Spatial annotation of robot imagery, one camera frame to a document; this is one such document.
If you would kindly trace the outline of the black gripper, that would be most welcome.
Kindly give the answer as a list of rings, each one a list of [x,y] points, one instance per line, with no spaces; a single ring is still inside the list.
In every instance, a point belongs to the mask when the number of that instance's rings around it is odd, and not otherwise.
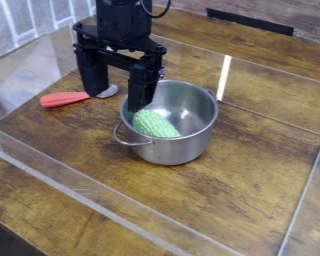
[[[129,110],[154,100],[167,49],[151,38],[153,0],[96,0],[96,24],[76,23],[75,53],[84,90],[95,97],[110,86],[109,66],[130,68]]]

